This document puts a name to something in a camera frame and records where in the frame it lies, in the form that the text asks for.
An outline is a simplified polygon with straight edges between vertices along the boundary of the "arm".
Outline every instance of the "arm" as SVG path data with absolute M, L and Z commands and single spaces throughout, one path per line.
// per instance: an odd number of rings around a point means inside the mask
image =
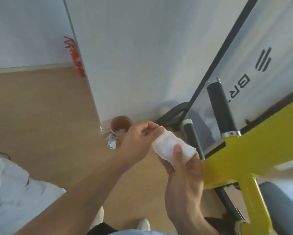
M 80 235 L 91 222 L 121 175 L 142 160 L 164 128 L 147 121 L 130 127 L 115 155 L 90 173 L 16 235 Z
M 203 193 L 203 171 L 198 153 L 186 164 L 180 145 L 173 151 L 174 167 L 160 158 L 168 173 L 165 206 L 178 235 L 219 235 L 205 220 L 200 202 Z

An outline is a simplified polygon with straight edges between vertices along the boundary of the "yellow metal frame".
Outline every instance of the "yellow metal frame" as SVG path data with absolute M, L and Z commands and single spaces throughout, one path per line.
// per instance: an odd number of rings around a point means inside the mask
M 204 188 L 238 182 L 250 217 L 242 235 L 268 235 L 271 220 L 256 177 L 293 160 L 293 102 L 241 137 L 225 139 L 226 147 L 203 161 Z

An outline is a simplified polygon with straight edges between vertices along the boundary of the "white tissue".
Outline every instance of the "white tissue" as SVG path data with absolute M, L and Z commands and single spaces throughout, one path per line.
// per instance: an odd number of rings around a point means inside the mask
M 183 162 L 188 162 L 195 154 L 196 149 L 183 142 L 180 138 L 177 138 L 168 130 L 165 130 L 165 132 L 152 143 L 152 148 L 161 158 L 173 165 L 172 152 L 176 144 L 181 146 L 184 155 Z

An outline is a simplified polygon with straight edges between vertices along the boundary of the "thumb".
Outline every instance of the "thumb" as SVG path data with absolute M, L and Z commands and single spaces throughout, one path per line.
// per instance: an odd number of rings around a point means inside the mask
M 165 128 L 160 126 L 157 129 L 153 130 L 151 133 L 149 133 L 146 138 L 150 143 L 152 143 L 155 139 L 157 139 L 162 133 L 164 133 Z
M 176 171 L 182 170 L 184 171 L 186 169 L 185 164 L 183 163 L 183 152 L 181 150 L 181 146 L 179 144 L 176 144 L 174 146 L 174 150 L 172 152 L 172 160 L 174 163 L 174 167 Z

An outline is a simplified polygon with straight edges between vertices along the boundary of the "person's left hand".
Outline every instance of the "person's left hand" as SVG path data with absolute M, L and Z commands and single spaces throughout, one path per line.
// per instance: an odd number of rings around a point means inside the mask
M 117 151 L 118 156 L 122 157 L 129 167 L 133 166 L 147 155 L 152 142 L 164 131 L 164 127 L 151 121 L 132 125 Z

